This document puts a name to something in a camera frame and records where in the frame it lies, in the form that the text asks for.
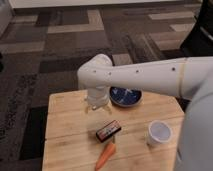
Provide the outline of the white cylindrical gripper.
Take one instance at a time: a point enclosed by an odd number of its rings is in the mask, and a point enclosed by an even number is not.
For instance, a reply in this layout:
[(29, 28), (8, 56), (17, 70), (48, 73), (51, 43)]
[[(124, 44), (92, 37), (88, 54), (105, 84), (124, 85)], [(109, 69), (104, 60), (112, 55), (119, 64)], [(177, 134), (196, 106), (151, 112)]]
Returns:
[(108, 104), (109, 102), (109, 88), (108, 87), (95, 87), (87, 90), (88, 105), (85, 108), (85, 113), (88, 114), (90, 109), (96, 110), (104, 106), (104, 110), (112, 115), (112, 110)]

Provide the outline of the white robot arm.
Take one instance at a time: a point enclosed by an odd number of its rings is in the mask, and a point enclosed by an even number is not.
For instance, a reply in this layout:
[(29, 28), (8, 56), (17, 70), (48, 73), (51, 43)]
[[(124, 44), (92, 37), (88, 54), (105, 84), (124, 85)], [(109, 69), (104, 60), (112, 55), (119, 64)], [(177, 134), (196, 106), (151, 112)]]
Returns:
[(99, 54), (77, 75), (92, 106), (104, 104), (111, 86), (187, 99), (174, 171), (213, 171), (213, 56), (114, 66)]

